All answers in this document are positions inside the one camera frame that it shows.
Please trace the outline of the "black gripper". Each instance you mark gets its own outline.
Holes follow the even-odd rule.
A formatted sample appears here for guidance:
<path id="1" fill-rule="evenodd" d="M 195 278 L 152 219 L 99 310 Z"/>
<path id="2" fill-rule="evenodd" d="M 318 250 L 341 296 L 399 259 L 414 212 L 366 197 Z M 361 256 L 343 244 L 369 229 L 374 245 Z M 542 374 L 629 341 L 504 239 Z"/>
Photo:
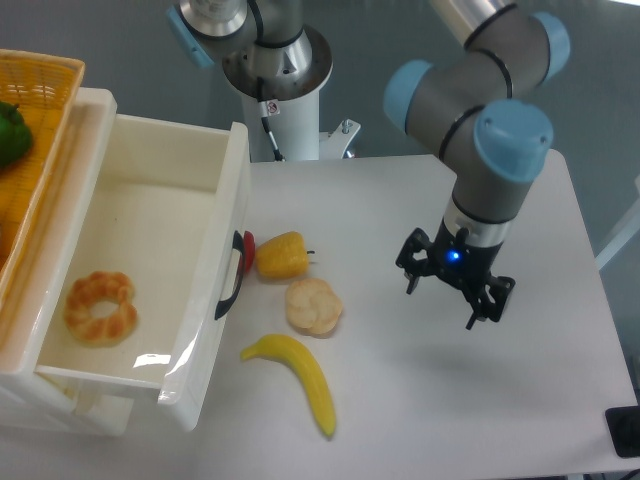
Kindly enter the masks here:
<path id="1" fill-rule="evenodd" d="M 431 240 L 417 228 L 406 238 L 396 258 L 396 266 L 404 270 L 408 281 L 407 294 L 414 292 L 420 278 L 430 276 L 462 293 L 472 309 L 467 330 L 478 321 L 499 322 L 515 287 L 513 278 L 491 272 L 501 246 L 473 246 L 470 236 L 466 227 L 453 234 L 442 224 Z"/>

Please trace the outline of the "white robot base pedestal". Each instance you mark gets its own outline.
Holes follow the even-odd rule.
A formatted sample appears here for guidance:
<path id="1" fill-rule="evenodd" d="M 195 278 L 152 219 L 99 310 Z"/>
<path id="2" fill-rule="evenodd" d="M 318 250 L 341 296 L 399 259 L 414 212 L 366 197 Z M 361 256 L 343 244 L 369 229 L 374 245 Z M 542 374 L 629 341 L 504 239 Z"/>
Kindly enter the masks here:
<path id="1" fill-rule="evenodd" d="M 253 43 L 223 61 L 241 99 L 252 162 L 319 158 L 319 96 L 332 69 L 327 40 L 309 25 L 285 46 Z"/>

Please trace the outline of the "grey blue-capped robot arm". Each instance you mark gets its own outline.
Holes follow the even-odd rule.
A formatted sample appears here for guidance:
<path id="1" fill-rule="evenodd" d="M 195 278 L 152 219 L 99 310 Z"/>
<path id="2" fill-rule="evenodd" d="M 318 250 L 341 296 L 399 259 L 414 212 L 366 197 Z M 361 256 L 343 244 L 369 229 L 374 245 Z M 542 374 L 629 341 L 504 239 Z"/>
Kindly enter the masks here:
<path id="1" fill-rule="evenodd" d="M 553 128 L 521 96 L 566 64 L 570 40 L 547 13 L 513 1 L 437 1 L 434 10 L 464 57 L 439 69 L 411 61 L 383 96 L 389 120 L 456 176 L 434 238 L 415 230 L 397 265 L 416 284 L 434 276 L 460 291 L 472 322 L 498 321 L 514 288 L 492 264 L 541 173 Z M 255 162 L 338 157 L 347 143 L 319 130 L 320 89 L 333 61 L 298 1 L 179 1 L 166 13 L 178 43 L 200 66 L 221 63 L 243 101 Z"/>

